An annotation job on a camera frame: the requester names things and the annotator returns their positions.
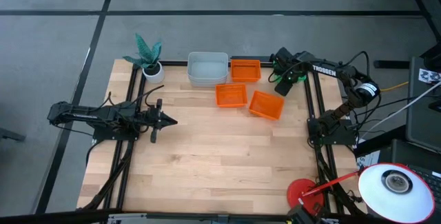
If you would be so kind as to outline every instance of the white lamp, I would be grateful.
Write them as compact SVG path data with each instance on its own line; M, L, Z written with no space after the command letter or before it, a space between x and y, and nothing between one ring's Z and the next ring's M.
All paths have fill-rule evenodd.
M323 197L318 197L322 196L323 189L357 174L353 172L314 189L311 186L315 183L309 179L295 180L288 187L288 203L291 207L302 204L315 214L311 207L315 203L323 204ZM429 186L403 165L379 163L364 169L358 180L358 190L374 212L390 221L419 223L427 220L435 210Z

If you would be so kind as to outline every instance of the red lamp arm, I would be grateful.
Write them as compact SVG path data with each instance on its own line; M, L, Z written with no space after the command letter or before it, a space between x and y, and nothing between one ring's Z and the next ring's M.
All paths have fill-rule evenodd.
M305 197L305 196L309 196L310 194L318 193L318 192L326 189L329 186L335 185L336 183L339 183L339 182L341 182L341 181L343 181L345 179L348 179L348 178L350 178L352 176L355 176L355 175L358 175L358 171L357 172L349 173L347 175L339 177L338 179L334 179L332 181L329 181L329 182L325 183L324 185L320 185L318 187L315 187L314 189L312 189L312 190L310 190L308 192L303 193L301 197Z

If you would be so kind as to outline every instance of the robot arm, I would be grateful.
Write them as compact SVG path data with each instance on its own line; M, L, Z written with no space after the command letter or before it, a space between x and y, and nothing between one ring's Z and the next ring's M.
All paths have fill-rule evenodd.
M135 101L125 101L115 105L98 108L72 105L66 102L55 103L48 115L49 123L59 125L71 121L83 121L94 128L93 138L97 141L136 140L139 133L152 127L150 141L156 142L157 130L178 122L161 111L162 99L149 105L146 111L139 111Z
M326 111L318 119L308 120L309 135L314 140L333 134L341 128L342 121L340 119L343 116L356 108L367 106L380 94L380 88L377 84L352 65L317 59L308 52L292 55L286 48L281 48L277 54L272 54L270 61L273 61L274 64L274 74L278 75L275 91L283 96L287 95L293 83L304 78L308 72L326 74L342 82L348 96L347 101L335 110ZM353 137L352 134L343 136L346 139L350 136Z

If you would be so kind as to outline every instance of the orange bin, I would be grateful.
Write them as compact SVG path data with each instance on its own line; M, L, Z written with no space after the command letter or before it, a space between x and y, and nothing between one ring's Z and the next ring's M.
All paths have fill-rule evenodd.
M268 93L255 91L249 111L258 116L277 121L283 109L283 98Z
M216 85L216 104L221 108L237 108L247 105L245 84Z
M256 82L260 79L260 61L232 59L233 82Z

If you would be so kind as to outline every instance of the white plastic container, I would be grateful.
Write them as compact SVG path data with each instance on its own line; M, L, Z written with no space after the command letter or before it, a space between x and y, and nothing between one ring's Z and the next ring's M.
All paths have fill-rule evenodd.
M228 54L224 52L190 52L187 74L196 87L215 87L228 77Z
M155 75L148 75L147 73L145 73L144 69L143 69L143 74L145 76L145 78L147 79L147 82L149 83L160 83L164 80L164 68L163 65L161 65L161 63L159 63L159 72L156 73Z

